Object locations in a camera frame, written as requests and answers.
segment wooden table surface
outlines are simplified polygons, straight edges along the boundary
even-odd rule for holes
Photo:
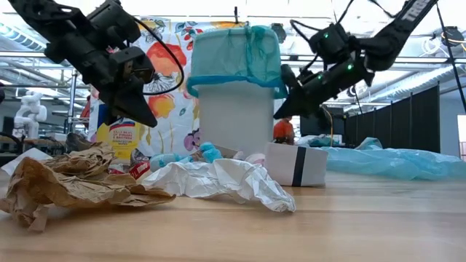
[[[325,188],[287,188],[274,213],[179,197],[135,210],[57,210],[43,234],[0,215],[0,261],[466,261],[466,184],[328,173]]]

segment white cardboard box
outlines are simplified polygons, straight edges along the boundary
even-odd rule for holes
[[[328,152],[268,143],[265,168],[281,186],[324,186]]]

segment orange shirt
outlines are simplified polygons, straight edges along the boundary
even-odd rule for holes
[[[285,120],[280,120],[274,126],[275,138],[294,138],[293,125]]]

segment brown paper bag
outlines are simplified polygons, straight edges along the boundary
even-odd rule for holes
[[[11,177],[0,210],[30,230],[43,231],[47,210],[58,207],[142,207],[171,202],[175,196],[137,185],[129,175],[109,175],[111,147],[103,144],[44,162],[26,157]]]

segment white robot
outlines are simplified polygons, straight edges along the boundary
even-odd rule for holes
[[[47,119],[47,108],[41,105],[42,94],[39,92],[27,91],[21,98],[21,108],[16,112],[15,128],[13,135],[19,139],[23,136],[27,138],[39,137],[39,122]]]

